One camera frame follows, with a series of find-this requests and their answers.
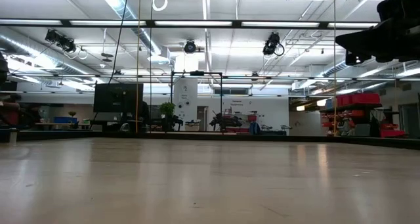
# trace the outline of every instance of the ceiling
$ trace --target ceiling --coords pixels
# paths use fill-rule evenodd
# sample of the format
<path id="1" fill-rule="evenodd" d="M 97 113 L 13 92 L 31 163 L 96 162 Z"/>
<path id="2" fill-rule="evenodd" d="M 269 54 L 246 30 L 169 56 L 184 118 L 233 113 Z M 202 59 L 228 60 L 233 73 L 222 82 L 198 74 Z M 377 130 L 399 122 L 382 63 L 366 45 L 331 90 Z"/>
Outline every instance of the ceiling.
<path id="1" fill-rule="evenodd" d="M 319 20 L 319 21 L 365 21 L 378 22 L 376 6 L 380 0 L 210 0 L 207 19 L 235 20 L 238 6 L 239 20 Z M 168 0 L 166 9 L 153 11 L 152 0 L 140 0 L 140 19 L 143 20 L 203 20 L 202 0 Z M 129 0 L 129 6 L 137 12 L 139 0 Z M 105 0 L 2 0 L 0 18 L 68 18 L 68 19 L 118 19 L 118 15 Z M 45 46 L 47 28 L 11 27 Z M 103 68 L 102 42 L 104 30 L 100 28 L 57 28 L 60 33 L 75 39 L 88 53 L 85 60 L 75 58 L 81 64 L 103 74 L 112 73 L 112 64 Z M 168 47 L 173 55 L 183 54 L 180 43 L 194 39 L 204 51 L 205 30 L 186 28 L 157 28 L 149 30 L 152 40 Z M 211 70 L 223 74 L 246 74 L 258 71 L 260 76 L 317 76 L 334 62 L 344 58 L 345 50 L 335 46 L 334 36 L 351 31 L 331 30 L 246 30 L 246 29 L 210 29 L 211 33 Z M 269 62 L 263 58 L 262 48 L 271 32 L 278 32 L 283 41 L 286 54 Z M 115 54 L 118 29 L 107 29 L 105 53 Z M 153 64 L 147 60 L 148 52 L 143 48 L 139 53 L 140 74 L 168 74 L 168 64 Z M 199 57 L 199 69 L 206 71 L 204 54 Z M 126 74 L 135 74 L 137 68 L 137 37 L 130 29 L 123 29 L 120 48 L 115 68 Z M 347 68 L 337 77 L 358 77 L 364 72 L 376 69 L 384 64 L 368 62 L 357 68 Z"/>

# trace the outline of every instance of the monitor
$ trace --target monitor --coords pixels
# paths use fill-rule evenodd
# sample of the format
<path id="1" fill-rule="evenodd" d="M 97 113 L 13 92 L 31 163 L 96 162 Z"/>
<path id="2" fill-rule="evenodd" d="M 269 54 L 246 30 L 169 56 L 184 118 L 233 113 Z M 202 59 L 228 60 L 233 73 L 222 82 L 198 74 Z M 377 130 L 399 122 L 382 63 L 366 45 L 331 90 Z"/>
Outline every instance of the monitor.
<path id="1" fill-rule="evenodd" d="M 135 113 L 138 99 L 138 113 L 142 112 L 143 84 L 136 83 L 98 84 L 94 91 L 94 112 Z"/>

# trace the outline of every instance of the person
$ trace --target person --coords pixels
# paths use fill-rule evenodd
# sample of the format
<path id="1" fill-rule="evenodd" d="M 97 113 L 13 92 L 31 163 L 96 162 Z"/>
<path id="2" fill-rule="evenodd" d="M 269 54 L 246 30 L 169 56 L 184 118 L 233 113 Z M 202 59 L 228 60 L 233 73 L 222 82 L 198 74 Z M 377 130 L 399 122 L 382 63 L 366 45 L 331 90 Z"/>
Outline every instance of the person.
<path id="1" fill-rule="evenodd" d="M 147 105 L 147 102 L 142 101 L 140 107 L 140 117 L 144 125 L 150 125 L 150 108 Z"/>

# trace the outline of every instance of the desk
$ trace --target desk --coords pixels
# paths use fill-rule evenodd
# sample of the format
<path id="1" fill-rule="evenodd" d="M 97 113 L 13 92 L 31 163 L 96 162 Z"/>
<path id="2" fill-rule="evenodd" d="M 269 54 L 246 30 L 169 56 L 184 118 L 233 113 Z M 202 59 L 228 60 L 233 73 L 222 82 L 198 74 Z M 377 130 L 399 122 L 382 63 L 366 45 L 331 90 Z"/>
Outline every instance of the desk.
<path id="1" fill-rule="evenodd" d="M 41 123 L 35 123 L 36 126 L 39 127 L 43 127 L 43 128 L 48 128 L 46 130 L 53 130 L 53 129 L 62 129 L 63 126 L 71 126 L 74 124 L 71 123 L 45 123 L 45 122 L 41 122 Z M 84 124 L 79 124 L 79 127 L 81 129 L 89 129 L 90 124 L 89 123 L 84 123 Z"/>

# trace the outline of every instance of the shelf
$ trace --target shelf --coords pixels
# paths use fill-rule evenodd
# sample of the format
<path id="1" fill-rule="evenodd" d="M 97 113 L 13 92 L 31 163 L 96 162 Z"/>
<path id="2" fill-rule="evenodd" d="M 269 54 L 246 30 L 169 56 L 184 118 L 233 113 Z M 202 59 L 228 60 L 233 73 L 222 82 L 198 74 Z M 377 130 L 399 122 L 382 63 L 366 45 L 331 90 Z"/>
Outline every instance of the shelf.
<path id="1" fill-rule="evenodd" d="M 345 110 L 372 110 L 379 107 L 382 107 L 382 104 L 350 104 L 337 107 L 337 112 L 344 112 Z M 320 112 L 334 112 L 334 108 L 320 110 Z"/>

